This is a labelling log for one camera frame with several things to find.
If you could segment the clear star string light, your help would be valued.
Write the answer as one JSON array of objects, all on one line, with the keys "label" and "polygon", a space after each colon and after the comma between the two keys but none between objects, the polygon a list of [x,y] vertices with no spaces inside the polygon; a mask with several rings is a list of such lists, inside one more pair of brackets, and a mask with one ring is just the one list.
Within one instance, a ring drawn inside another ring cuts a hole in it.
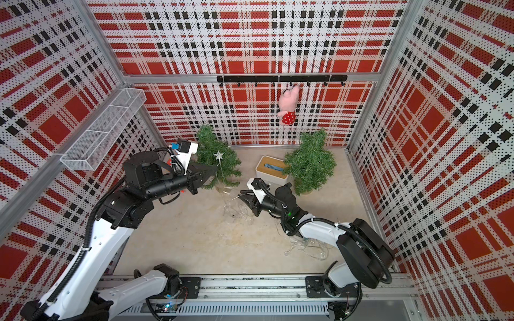
[{"label": "clear star string light", "polygon": [[252,224],[254,219],[250,210],[245,206],[242,197],[235,187],[227,186],[226,181],[220,179],[218,173],[216,174],[215,190],[221,194],[224,202],[224,215],[228,221],[232,222],[247,222]]}]

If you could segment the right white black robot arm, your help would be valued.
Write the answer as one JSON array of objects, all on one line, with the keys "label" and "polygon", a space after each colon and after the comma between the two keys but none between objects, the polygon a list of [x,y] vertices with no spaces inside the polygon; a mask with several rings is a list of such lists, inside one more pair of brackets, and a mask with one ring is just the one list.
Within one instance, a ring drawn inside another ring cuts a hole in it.
[{"label": "right white black robot arm", "polygon": [[287,236],[314,239],[340,251],[343,261],[329,266],[319,285],[312,286],[315,292],[338,298],[348,290],[359,294],[362,286],[375,289],[380,283],[392,283],[390,267],[395,260],[394,251],[366,221],[336,223],[317,217],[297,205],[290,183],[274,193],[262,179],[251,180],[247,187],[238,194],[238,199],[254,216],[266,211],[279,220]]}]

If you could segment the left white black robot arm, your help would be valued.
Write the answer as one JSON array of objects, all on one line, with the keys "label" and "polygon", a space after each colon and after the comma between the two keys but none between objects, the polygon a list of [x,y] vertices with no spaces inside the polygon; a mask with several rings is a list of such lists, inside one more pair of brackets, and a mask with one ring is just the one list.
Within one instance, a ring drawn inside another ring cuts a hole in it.
[{"label": "left white black robot arm", "polygon": [[153,210],[154,200],[185,189],[195,195],[216,174],[216,166],[191,160],[193,149],[175,155],[173,165],[161,160],[163,151],[139,152],[124,162],[124,177],[89,215],[82,247],[51,289],[24,305],[23,319],[112,320],[178,280],[173,268],[161,264],[118,288],[96,291],[112,258]]}]

